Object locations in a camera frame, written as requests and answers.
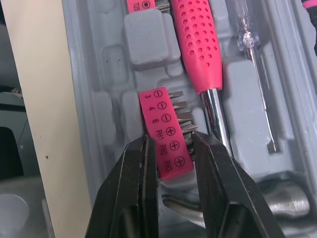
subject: pink screwdriver handle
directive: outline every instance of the pink screwdriver handle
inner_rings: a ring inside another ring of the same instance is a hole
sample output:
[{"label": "pink screwdriver handle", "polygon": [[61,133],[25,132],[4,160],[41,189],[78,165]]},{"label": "pink screwdriver handle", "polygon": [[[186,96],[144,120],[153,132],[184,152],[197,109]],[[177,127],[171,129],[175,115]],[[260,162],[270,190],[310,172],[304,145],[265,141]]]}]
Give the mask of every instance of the pink screwdriver handle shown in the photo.
[{"label": "pink screwdriver handle", "polygon": [[221,89],[221,53],[208,0],[171,2],[182,57],[196,92]]}]

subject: gray plastic case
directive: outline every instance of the gray plastic case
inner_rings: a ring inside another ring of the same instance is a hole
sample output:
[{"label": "gray plastic case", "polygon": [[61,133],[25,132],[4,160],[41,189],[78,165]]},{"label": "gray plastic case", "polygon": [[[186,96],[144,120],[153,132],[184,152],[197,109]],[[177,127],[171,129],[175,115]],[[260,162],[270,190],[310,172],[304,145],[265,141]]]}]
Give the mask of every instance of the gray plastic case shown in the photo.
[{"label": "gray plastic case", "polygon": [[[272,126],[279,153],[267,150],[261,93],[252,63],[237,47],[235,19],[225,0],[210,0],[220,42],[222,101],[235,159],[256,181],[292,179],[307,193],[311,213],[279,221],[287,237],[315,238],[317,202],[317,58],[315,29],[300,0],[253,0]],[[186,75],[168,13],[127,15],[125,0],[63,0],[76,107],[91,201],[124,146],[143,134],[138,92],[182,90],[198,130],[207,132],[200,97]],[[195,171],[164,183],[198,201]],[[160,237],[205,237],[203,229],[165,208],[159,196]]]}]

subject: screwdriver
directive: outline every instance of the screwdriver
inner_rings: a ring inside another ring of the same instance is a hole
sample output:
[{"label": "screwdriver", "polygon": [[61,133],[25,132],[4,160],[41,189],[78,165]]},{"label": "screwdriver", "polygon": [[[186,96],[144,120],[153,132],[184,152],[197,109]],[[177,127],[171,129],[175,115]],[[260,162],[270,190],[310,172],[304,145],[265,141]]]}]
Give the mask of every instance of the screwdriver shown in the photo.
[{"label": "screwdriver", "polygon": [[222,89],[219,42],[208,0],[171,0],[182,58],[205,104],[209,133],[213,132],[232,155],[218,90]]},{"label": "screwdriver", "polygon": [[231,2],[233,4],[233,8],[235,9],[236,16],[238,18],[238,48],[240,51],[244,51],[246,57],[252,61],[261,91],[261,98],[264,107],[266,123],[271,137],[271,141],[267,145],[267,148],[269,152],[278,152],[276,140],[269,119],[269,107],[264,92],[264,79],[261,77],[259,72],[260,63],[258,60],[257,47],[260,45],[260,38],[258,33],[255,31],[253,22],[251,21],[251,16],[248,10],[246,0],[231,0]]}]

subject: pink rubber grip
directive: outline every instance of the pink rubber grip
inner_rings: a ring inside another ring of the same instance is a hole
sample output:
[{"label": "pink rubber grip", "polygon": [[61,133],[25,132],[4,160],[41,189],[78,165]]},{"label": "pink rubber grip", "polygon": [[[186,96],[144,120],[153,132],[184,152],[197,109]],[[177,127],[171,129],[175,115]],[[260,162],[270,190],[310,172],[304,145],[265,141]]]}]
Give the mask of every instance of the pink rubber grip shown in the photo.
[{"label": "pink rubber grip", "polygon": [[196,92],[221,89],[221,53],[208,0],[171,2],[182,57]]},{"label": "pink rubber grip", "polygon": [[185,139],[166,88],[139,94],[148,133],[156,141],[160,177],[167,181],[194,169]]}]

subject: beige surface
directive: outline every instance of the beige surface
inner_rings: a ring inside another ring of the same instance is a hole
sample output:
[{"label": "beige surface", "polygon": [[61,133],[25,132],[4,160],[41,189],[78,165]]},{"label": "beige surface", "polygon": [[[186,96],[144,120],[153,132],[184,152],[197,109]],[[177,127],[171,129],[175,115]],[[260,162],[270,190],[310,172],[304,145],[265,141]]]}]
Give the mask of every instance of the beige surface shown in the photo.
[{"label": "beige surface", "polygon": [[56,238],[90,217],[61,0],[1,0]]}]

